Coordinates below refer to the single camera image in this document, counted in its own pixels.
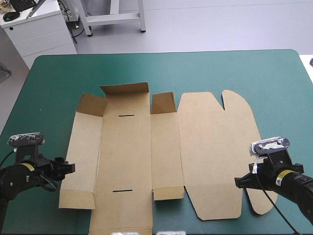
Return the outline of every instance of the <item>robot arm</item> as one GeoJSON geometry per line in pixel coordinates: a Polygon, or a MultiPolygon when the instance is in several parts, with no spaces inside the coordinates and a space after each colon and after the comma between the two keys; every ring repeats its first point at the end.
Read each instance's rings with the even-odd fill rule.
{"type": "Polygon", "coordinates": [[[254,142],[251,153],[256,155],[247,175],[235,178],[238,188],[274,191],[296,203],[304,216],[313,224],[313,178],[304,175],[303,165],[292,164],[287,152],[289,141],[275,137],[254,142]]]}
{"type": "Polygon", "coordinates": [[[75,164],[68,164],[64,158],[49,160],[38,154],[38,146],[44,142],[40,133],[14,135],[8,141],[15,148],[16,155],[13,165],[0,169],[0,232],[8,202],[20,192],[33,187],[56,191],[55,181],[75,172],[75,164]]]}

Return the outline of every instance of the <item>yellow label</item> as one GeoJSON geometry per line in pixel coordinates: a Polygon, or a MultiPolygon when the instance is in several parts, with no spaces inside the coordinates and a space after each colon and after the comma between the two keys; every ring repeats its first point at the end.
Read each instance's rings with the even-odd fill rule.
{"type": "Polygon", "coordinates": [[[289,174],[289,173],[292,173],[294,172],[293,170],[283,170],[282,172],[279,173],[279,175],[277,176],[276,178],[276,185],[277,186],[281,186],[282,185],[282,181],[283,181],[283,178],[289,174]]]}
{"type": "Polygon", "coordinates": [[[21,163],[20,165],[26,166],[30,171],[34,171],[34,170],[35,170],[35,168],[34,168],[31,164],[28,164],[28,163],[21,163]]]}
{"type": "Polygon", "coordinates": [[[279,173],[277,178],[283,179],[287,174],[294,172],[293,170],[283,170],[282,172],[279,173]]]}

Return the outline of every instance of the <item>cardboard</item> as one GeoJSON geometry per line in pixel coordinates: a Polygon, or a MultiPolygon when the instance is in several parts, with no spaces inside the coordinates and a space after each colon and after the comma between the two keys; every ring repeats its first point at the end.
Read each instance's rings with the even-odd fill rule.
{"type": "Polygon", "coordinates": [[[153,95],[151,113],[154,200],[184,198],[177,113],[173,93],[153,95]]]}
{"type": "MultiPolygon", "coordinates": [[[[248,146],[260,139],[247,102],[232,91],[223,92],[223,101],[225,110],[212,93],[185,93],[178,109],[183,179],[202,220],[241,215],[242,189],[234,177],[247,173],[254,160],[248,146]]],[[[260,190],[250,200],[257,213],[272,207],[260,190]]]]}
{"type": "MultiPolygon", "coordinates": [[[[227,122],[231,126],[232,136],[236,143],[236,153],[238,156],[242,156],[247,163],[251,163],[254,157],[250,155],[247,147],[252,142],[261,140],[253,112],[245,99],[235,92],[223,91],[223,102],[228,113],[227,122]]],[[[239,177],[244,176],[247,172],[248,167],[246,165],[239,177]]],[[[246,190],[252,208],[257,214],[265,214],[272,209],[273,205],[261,190],[250,188],[246,190]]],[[[273,191],[267,191],[267,193],[273,202],[276,202],[278,195],[273,191]]]]}
{"type": "MultiPolygon", "coordinates": [[[[260,139],[241,96],[224,91],[224,110],[209,92],[186,93],[176,112],[173,93],[153,95],[150,110],[147,83],[101,89],[105,97],[82,94],[78,104],[67,152],[76,172],[62,182],[60,208],[92,209],[92,235],[150,235],[152,200],[183,198],[185,185],[199,218],[240,216],[234,177],[260,139]]],[[[261,191],[248,193],[257,213],[270,210],[261,191]]]]}
{"type": "Polygon", "coordinates": [[[78,104],[67,159],[80,167],[59,207],[93,209],[91,234],[152,234],[152,189],[156,200],[184,193],[173,94],[156,95],[150,114],[147,83],[101,89],[105,98],[83,94],[78,104]]]}
{"type": "Polygon", "coordinates": [[[74,173],[67,175],[60,189],[60,208],[95,209],[93,188],[97,173],[104,98],[82,94],[77,107],[67,161],[75,163],[74,173]]]}

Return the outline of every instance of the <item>cardboard corner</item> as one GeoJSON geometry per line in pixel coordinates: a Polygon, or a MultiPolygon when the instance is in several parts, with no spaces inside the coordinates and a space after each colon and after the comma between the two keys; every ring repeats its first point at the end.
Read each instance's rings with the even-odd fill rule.
{"type": "Polygon", "coordinates": [[[93,210],[95,209],[93,193],[61,189],[59,208],[93,210]]]}
{"type": "Polygon", "coordinates": [[[149,86],[147,82],[100,86],[100,88],[105,94],[131,94],[149,92],[149,86]]]}
{"type": "Polygon", "coordinates": [[[76,111],[83,114],[103,117],[108,102],[104,97],[82,93],[76,111]]]}
{"type": "Polygon", "coordinates": [[[172,92],[154,94],[152,96],[151,114],[165,114],[176,112],[174,94],[172,92]]]}

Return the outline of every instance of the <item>green table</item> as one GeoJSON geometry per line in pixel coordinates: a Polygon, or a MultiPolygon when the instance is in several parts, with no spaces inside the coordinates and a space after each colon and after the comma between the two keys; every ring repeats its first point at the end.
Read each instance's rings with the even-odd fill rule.
{"type": "MultiPolygon", "coordinates": [[[[142,81],[151,94],[173,91],[177,104],[184,92],[211,91],[220,103],[224,89],[238,92],[251,105],[262,138],[288,137],[292,159],[313,175],[313,85],[292,50],[41,56],[0,136],[0,156],[11,151],[10,135],[40,131],[46,139],[40,152],[64,157],[81,93],[102,95],[98,85],[142,81]]],[[[87,234],[90,211],[58,209],[58,198],[41,188],[21,193],[9,205],[3,232],[87,234]]],[[[296,205],[282,197],[277,205],[300,232],[313,232],[296,205]]],[[[255,215],[245,193],[241,217],[229,220],[200,221],[187,194],[154,203],[154,233],[160,230],[291,233],[275,210],[255,215]]]]}

